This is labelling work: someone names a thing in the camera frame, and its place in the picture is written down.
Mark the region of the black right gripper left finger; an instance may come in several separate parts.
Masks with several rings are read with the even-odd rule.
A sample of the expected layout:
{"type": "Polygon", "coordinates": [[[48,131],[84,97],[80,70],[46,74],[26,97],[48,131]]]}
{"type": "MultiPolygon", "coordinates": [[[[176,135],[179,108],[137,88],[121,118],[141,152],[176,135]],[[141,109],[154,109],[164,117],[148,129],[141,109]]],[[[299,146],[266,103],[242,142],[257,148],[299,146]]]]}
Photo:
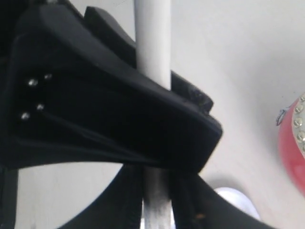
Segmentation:
{"type": "Polygon", "coordinates": [[[143,170],[124,165],[108,187],[61,229],[139,229],[143,170]]]}

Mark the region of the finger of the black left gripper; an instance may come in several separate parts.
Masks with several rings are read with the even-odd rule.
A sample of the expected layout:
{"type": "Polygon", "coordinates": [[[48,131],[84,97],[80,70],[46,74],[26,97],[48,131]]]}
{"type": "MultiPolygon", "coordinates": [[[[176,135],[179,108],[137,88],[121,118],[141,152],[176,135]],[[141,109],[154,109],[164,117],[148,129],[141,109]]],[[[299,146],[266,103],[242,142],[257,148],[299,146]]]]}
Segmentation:
{"type": "Polygon", "coordinates": [[[71,122],[82,162],[199,172],[222,136],[220,124],[130,67],[82,24],[74,33],[67,43],[81,60],[83,81],[71,122]]]}
{"type": "MultiPolygon", "coordinates": [[[[88,6],[84,20],[97,39],[132,68],[137,68],[136,43],[111,14],[101,8],[88,6]]],[[[174,71],[171,71],[171,90],[196,105],[202,113],[209,113],[214,105],[207,94],[174,71]]]]}

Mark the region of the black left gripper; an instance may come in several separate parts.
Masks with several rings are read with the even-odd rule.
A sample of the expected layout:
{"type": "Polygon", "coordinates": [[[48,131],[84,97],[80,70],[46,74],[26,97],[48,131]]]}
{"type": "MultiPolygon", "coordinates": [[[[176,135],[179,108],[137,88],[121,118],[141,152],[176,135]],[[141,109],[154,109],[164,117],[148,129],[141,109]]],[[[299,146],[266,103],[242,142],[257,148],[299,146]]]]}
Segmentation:
{"type": "Polygon", "coordinates": [[[83,78],[67,39],[81,26],[68,0],[0,3],[0,164],[6,169],[81,162],[71,122],[83,78]]]}

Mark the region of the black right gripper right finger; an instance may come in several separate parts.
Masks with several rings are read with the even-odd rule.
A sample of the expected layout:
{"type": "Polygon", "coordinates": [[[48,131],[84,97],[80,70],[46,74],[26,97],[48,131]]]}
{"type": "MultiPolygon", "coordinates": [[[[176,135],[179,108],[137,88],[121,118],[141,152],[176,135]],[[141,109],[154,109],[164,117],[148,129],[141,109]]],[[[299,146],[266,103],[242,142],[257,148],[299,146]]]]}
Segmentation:
{"type": "Polygon", "coordinates": [[[177,229],[268,229],[221,198],[198,174],[170,173],[177,229]]]}

